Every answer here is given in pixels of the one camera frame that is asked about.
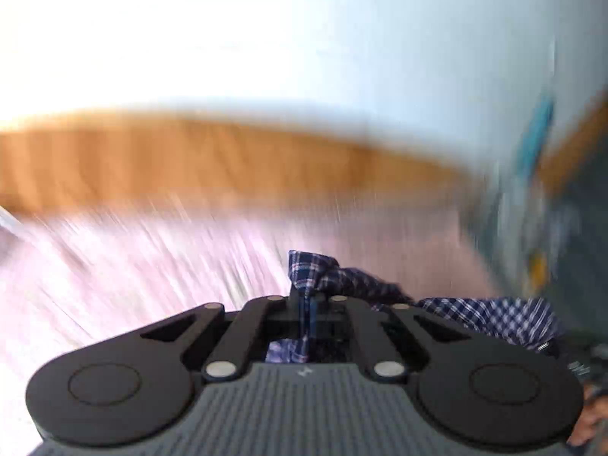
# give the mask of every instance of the wall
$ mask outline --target wall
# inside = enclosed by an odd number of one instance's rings
[[[303,119],[482,169],[556,36],[562,138],[608,78],[608,0],[0,0],[0,119],[113,106]]]

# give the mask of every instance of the plaid fabric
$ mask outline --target plaid fabric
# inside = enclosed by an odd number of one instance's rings
[[[513,345],[537,348],[559,333],[559,322],[551,306],[542,298],[425,298],[414,302],[398,285],[386,283],[360,269],[341,268],[333,257],[290,250],[290,280],[300,295],[300,320],[305,325],[301,339],[281,339],[270,343],[269,363],[310,361],[309,341],[314,337],[316,292],[361,298],[382,310],[385,304],[407,303],[455,320],[476,332],[503,339]]]

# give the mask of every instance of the blurred background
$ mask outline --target blurred background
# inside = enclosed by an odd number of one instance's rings
[[[416,298],[542,295],[603,344],[607,15],[0,0],[0,454],[40,441],[24,390],[49,359],[287,295],[289,249]]]

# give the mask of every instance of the black device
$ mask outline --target black device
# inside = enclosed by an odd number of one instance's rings
[[[402,303],[302,303],[208,303],[50,361],[26,392],[34,454],[567,454],[583,394],[555,358]],[[264,363],[303,334],[309,363]]]

